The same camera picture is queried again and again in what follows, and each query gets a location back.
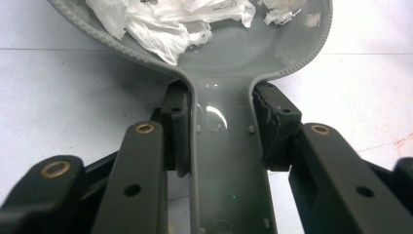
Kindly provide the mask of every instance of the mounting hole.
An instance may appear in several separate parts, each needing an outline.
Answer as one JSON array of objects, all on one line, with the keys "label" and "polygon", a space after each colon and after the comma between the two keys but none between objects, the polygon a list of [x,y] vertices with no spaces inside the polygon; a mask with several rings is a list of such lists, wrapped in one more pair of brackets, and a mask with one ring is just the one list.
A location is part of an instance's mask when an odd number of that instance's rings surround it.
[{"label": "mounting hole", "polygon": [[369,189],[368,187],[357,186],[356,191],[359,195],[362,195],[364,197],[368,197],[368,198],[374,197],[373,191],[371,191],[371,189]]},{"label": "mounting hole", "polygon": [[133,197],[140,192],[140,186],[137,184],[131,184],[128,187],[125,188],[124,194],[127,197]]},{"label": "mounting hole", "polygon": [[313,127],[311,127],[311,129],[321,135],[329,135],[330,134],[330,130],[327,129],[325,126],[321,126],[321,125],[314,125]]},{"label": "mounting hole", "polygon": [[180,112],[180,108],[175,107],[175,108],[172,108],[170,111],[172,111],[172,113],[178,113]]},{"label": "mounting hole", "polygon": [[40,175],[44,178],[53,178],[65,174],[70,169],[70,163],[67,161],[55,161],[42,169]]},{"label": "mounting hole", "polygon": [[231,234],[231,224],[225,220],[218,221],[215,225],[216,234]]},{"label": "mounting hole", "polygon": [[142,124],[136,127],[136,131],[139,134],[149,134],[154,131],[155,127],[151,124]]}]

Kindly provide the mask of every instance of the black plastic bracket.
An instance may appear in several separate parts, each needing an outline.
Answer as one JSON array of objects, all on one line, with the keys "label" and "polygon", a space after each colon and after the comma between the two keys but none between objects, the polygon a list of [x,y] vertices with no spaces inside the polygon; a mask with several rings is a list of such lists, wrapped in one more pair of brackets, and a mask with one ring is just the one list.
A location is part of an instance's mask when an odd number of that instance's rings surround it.
[{"label": "black plastic bracket", "polygon": [[85,170],[74,156],[55,156],[19,181],[0,210],[0,232],[64,233],[85,190]]},{"label": "black plastic bracket", "polygon": [[268,170],[288,172],[288,141],[301,128],[301,111],[274,85],[261,83],[252,93],[263,156]]},{"label": "black plastic bracket", "polygon": [[168,233],[164,131],[153,121],[128,128],[92,233]]},{"label": "black plastic bracket", "polygon": [[191,99],[187,86],[175,81],[168,86],[162,108],[157,108],[151,120],[164,127],[166,167],[184,177],[190,171],[190,106]]},{"label": "black plastic bracket", "polygon": [[412,233],[410,213],[333,128],[305,124],[290,152],[306,233]]}]

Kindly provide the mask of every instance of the white floor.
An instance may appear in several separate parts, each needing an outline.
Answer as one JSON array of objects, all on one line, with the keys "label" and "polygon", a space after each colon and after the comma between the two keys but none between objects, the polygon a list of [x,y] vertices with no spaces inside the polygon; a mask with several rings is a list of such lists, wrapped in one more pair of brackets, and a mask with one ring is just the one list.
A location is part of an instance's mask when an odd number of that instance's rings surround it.
[{"label": "white floor", "polygon": [[[333,3],[320,55],[273,83],[304,123],[334,127],[361,157],[391,169],[413,156],[413,1]],[[46,0],[4,0],[0,202],[45,158],[72,154],[88,165],[116,151],[128,125],[148,119],[161,103],[167,79],[160,76],[107,51]],[[269,179],[279,233],[302,233],[287,174]],[[189,233],[187,181],[169,177],[170,233]]]}]

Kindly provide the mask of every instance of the white plastic bag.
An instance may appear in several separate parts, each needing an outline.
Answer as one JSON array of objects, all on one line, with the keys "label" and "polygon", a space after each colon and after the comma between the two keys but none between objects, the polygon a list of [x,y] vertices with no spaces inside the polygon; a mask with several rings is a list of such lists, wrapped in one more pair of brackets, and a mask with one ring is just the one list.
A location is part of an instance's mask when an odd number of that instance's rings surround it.
[{"label": "white plastic bag", "polygon": [[288,12],[288,9],[273,9],[267,16],[265,16],[265,23],[269,25],[273,22],[275,25],[284,25],[292,20],[298,13],[301,12],[301,9],[296,13]]},{"label": "white plastic bag", "polygon": [[127,25],[129,0],[86,0],[86,3],[94,10],[109,34],[121,40]]},{"label": "white plastic bag", "polygon": [[182,23],[159,21],[149,4],[139,0],[130,1],[127,17],[128,33],[145,50],[177,65],[179,55],[189,46],[189,33]]},{"label": "white plastic bag", "polygon": [[203,20],[215,22],[221,20],[240,20],[245,27],[250,27],[255,15],[255,7],[248,0],[225,0],[216,1],[217,4],[205,5],[195,12],[187,12],[181,0],[159,0],[154,7],[154,14],[160,21],[166,22],[188,22]]},{"label": "white plastic bag", "polygon": [[307,0],[262,0],[268,9],[288,9],[288,12],[294,12],[301,8]]},{"label": "white plastic bag", "polygon": [[189,33],[189,45],[199,46],[205,44],[212,37],[210,25],[204,21],[191,21],[184,23]]}]

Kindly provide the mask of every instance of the screw hole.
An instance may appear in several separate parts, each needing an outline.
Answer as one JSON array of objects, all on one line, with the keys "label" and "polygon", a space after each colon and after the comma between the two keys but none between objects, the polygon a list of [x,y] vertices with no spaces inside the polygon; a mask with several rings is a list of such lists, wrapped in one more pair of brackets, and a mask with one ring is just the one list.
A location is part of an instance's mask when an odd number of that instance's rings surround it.
[{"label": "screw hole", "polygon": [[142,124],[142,125],[137,126],[137,128],[135,130],[140,134],[149,134],[152,131],[154,131],[154,129],[155,129],[155,127],[153,125]]},{"label": "screw hole", "polygon": [[139,194],[139,192],[140,192],[140,186],[137,185],[137,184],[129,185],[124,190],[124,194],[127,197],[135,196],[135,195]]},{"label": "screw hole", "polygon": [[314,125],[311,128],[314,132],[316,132],[318,134],[321,134],[321,135],[329,135],[330,134],[330,130],[328,130],[326,127],[321,126],[321,125]]},{"label": "screw hole", "polygon": [[177,112],[180,112],[180,108],[175,107],[175,108],[172,108],[171,111],[172,111],[173,113],[177,113]]},{"label": "screw hole", "polygon": [[65,174],[70,169],[70,163],[66,161],[55,161],[42,169],[40,175],[44,178],[53,178]]},{"label": "screw hole", "polygon": [[357,186],[356,191],[357,191],[358,194],[360,194],[364,197],[368,197],[368,198],[374,197],[373,191],[371,191],[371,189],[369,189],[368,187]]}]

